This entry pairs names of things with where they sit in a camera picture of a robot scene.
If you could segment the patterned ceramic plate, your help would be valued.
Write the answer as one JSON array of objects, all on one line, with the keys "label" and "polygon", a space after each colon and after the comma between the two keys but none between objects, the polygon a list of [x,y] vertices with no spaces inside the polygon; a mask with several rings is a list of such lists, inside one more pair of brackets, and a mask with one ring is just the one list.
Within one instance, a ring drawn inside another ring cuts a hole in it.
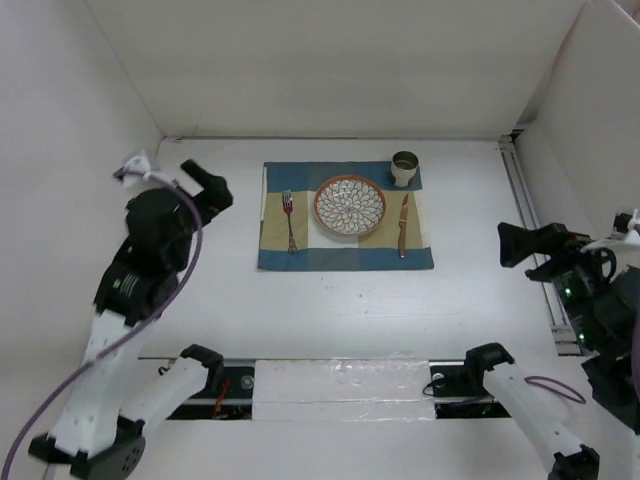
[{"label": "patterned ceramic plate", "polygon": [[324,182],[313,200],[313,211],[327,231],[345,237],[375,230],[386,213],[386,199],[373,181],[343,175]]}]

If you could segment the iridescent metal fork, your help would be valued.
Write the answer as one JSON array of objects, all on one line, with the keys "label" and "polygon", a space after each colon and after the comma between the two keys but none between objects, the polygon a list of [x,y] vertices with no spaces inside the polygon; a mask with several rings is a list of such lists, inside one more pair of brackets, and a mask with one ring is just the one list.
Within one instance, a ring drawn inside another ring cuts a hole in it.
[{"label": "iridescent metal fork", "polygon": [[292,226],[293,196],[290,190],[285,190],[282,192],[282,205],[283,205],[283,211],[287,217],[287,227],[288,227],[287,252],[291,255],[294,255],[297,252],[297,245],[296,245],[295,235],[294,235],[293,226]]}]

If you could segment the copper knife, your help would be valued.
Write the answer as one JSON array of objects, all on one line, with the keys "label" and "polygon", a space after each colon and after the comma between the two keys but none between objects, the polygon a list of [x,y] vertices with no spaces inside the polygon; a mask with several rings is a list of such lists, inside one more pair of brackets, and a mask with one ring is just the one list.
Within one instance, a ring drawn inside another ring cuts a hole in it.
[{"label": "copper knife", "polygon": [[406,257],[406,234],[408,219],[408,202],[409,195],[406,195],[402,201],[399,217],[399,236],[398,236],[398,254],[401,259]]}]

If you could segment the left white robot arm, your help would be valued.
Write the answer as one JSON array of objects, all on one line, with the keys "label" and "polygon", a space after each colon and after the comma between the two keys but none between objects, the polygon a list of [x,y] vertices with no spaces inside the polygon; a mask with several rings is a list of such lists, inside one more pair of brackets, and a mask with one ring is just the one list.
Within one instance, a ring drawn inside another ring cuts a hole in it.
[{"label": "left white robot arm", "polygon": [[203,229],[229,208],[224,178],[194,160],[181,170],[201,190],[189,194],[177,181],[126,164],[115,173],[153,183],[127,206],[127,236],[104,272],[93,300],[94,317],[81,366],[46,399],[71,391],[61,416],[34,437],[29,455],[47,465],[67,465],[77,479],[126,479],[147,437],[195,394],[222,387],[223,357],[192,344],[168,371],[131,400],[125,388],[155,322],[186,286],[199,259]]}]

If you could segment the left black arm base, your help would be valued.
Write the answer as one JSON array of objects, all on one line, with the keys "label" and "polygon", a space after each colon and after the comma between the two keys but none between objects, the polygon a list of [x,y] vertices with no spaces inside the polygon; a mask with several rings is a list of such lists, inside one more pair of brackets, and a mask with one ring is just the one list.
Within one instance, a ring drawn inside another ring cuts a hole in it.
[{"label": "left black arm base", "polygon": [[222,379],[183,402],[169,420],[251,420],[255,361],[225,360]]}]

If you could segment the aluminium rail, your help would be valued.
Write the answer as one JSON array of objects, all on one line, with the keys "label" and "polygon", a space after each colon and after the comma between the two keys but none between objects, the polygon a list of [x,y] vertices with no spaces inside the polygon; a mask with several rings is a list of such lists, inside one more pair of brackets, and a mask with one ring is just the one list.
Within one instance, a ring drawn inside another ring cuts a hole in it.
[{"label": "aluminium rail", "polygon": [[550,252],[553,244],[558,244],[558,230],[555,227],[543,227],[539,224],[513,138],[509,135],[501,136],[498,140],[498,149],[520,218],[519,226],[509,227],[510,233],[502,236],[501,242],[505,244],[503,257],[513,254],[514,260],[509,260],[508,264],[512,267],[525,267],[526,278],[535,283],[543,295],[548,323],[558,355],[581,356],[582,350],[577,336],[545,267],[548,262],[547,253]]}]

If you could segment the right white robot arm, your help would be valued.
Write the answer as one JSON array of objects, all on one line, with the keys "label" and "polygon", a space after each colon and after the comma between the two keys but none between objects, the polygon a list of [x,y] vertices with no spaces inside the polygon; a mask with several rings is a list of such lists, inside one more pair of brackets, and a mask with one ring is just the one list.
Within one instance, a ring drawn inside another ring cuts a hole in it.
[{"label": "right white robot arm", "polygon": [[639,247],[639,222],[617,215],[611,235],[594,240],[551,223],[528,230],[497,227],[500,263],[511,268],[540,254],[547,261],[529,280],[551,284],[576,334],[592,352],[582,363],[598,406],[604,444],[588,446],[534,395],[538,386],[583,404],[584,395],[561,381],[526,376],[498,343],[469,350],[462,381],[473,393],[497,401],[536,450],[550,479],[636,479],[639,476],[639,270],[618,273],[617,255]]}]

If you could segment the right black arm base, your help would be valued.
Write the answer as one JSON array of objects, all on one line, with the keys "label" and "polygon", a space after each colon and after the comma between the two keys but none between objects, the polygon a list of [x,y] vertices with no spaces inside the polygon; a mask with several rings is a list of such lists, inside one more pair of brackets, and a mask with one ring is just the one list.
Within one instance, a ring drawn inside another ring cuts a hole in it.
[{"label": "right black arm base", "polygon": [[461,360],[429,362],[422,395],[433,401],[437,420],[498,418],[501,406],[482,387],[473,386]]}]

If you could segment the blue beige checkered placemat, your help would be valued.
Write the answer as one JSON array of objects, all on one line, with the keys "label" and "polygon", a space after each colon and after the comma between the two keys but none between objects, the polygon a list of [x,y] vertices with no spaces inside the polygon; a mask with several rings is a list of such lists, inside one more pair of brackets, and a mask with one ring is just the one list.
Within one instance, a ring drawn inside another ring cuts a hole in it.
[{"label": "blue beige checkered placemat", "polygon": [[[260,239],[257,268],[276,272],[432,270],[426,193],[422,172],[406,188],[395,187],[391,162],[266,162],[263,165]],[[345,237],[327,231],[317,221],[313,200],[327,180],[356,175],[373,181],[386,199],[381,224],[363,236]],[[287,217],[282,192],[293,196],[292,226],[297,252],[288,249]],[[409,195],[406,257],[398,254],[401,204]]]}]

